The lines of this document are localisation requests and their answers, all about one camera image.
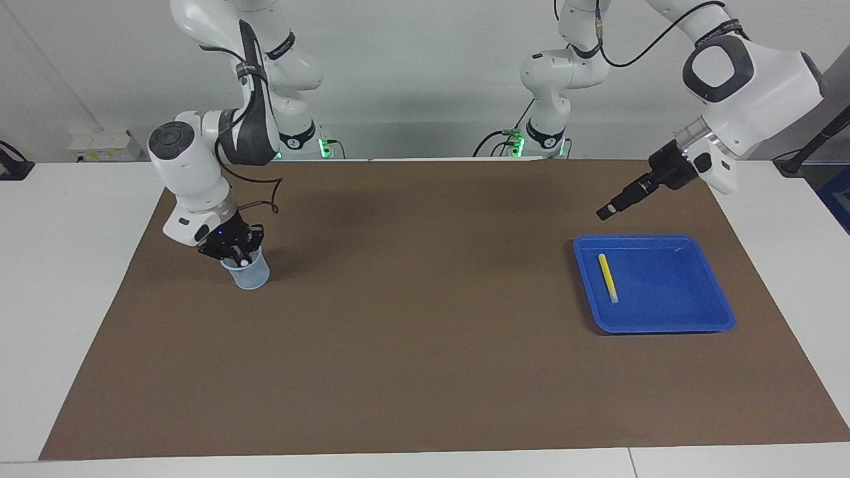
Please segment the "blue tray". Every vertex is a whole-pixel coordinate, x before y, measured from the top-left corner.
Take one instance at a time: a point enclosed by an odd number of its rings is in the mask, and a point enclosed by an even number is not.
[[[582,236],[575,258],[593,319],[609,333],[721,332],[735,326],[702,249],[688,236]],[[608,259],[619,304],[605,287]]]

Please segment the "marker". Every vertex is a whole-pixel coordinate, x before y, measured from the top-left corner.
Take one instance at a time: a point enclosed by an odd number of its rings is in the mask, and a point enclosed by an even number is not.
[[[608,295],[611,296],[611,302],[619,304],[620,298],[617,297],[617,288],[614,287],[614,277],[611,275],[611,269],[608,267],[608,259],[605,257],[605,254],[599,254],[599,265],[602,266],[602,275],[605,277],[605,285],[608,287]]]

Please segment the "table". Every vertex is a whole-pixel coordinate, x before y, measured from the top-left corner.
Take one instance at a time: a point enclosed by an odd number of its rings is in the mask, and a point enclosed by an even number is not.
[[[741,163],[739,176],[740,191],[717,200],[850,421],[850,236],[802,179],[784,179],[773,165],[756,162]],[[0,268],[0,475],[826,478],[850,472],[850,443],[27,463],[47,439],[161,191],[149,163],[41,164],[25,182],[0,184],[0,243],[27,246],[17,254],[7,249]]]

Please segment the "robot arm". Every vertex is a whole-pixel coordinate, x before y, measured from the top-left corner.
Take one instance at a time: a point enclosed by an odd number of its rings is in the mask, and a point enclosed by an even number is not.
[[[700,5],[693,0],[647,1],[668,20]],[[661,185],[677,190],[697,177],[723,194],[734,192],[735,161],[823,99],[820,72],[808,55],[753,43],[720,6],[699,8],[679,27],[695,44],[683,68],[683,81],[705,110],[649,158],[650,173],[597,211],[602,220],[642,201]]]
[[[261,166],[278,155],[281,141],[264,52],[233,3],[172,0],[171,6],[177,24],[203,49],[229,55],[245,104],[237,110],[181,113],[150,136],[154,168],[177,197],[163,232],[205,255],[248,265],[263,227],[249,227],[242,219],[219,164]]]
[[[257,32],[268,64],[270,102],[277,118],[281,154],[285,157],[325,156],[319,142],[326,133],[310,116],[300,92],[317,89],[324,77],[319,61],[303,51],[286,23],[278,0],[240,0],[239,15]]]
[[[599,2],[600,17],[610,3]],[[564,91],[596,86],[608,76],[609,65],[598,48],[596,5],[596,0],[566,0],[558,31],[567,48],[532,54],[523,62],[520,77],[535,100],[522,135],[525,150],[533,156],[555,156],[564,143],[570,117]]]

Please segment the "brown surface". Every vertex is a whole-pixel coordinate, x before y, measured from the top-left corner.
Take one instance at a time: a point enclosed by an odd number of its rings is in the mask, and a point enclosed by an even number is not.
[[[160,202],[42,459],[850,440],[699,183],[608,223],[644,162],[300,163],[263,222],[271,282],[230,284]],[[238,197],[267,193],[234,184]],[[593,325],[571,241],[683,233],[730,333]]]

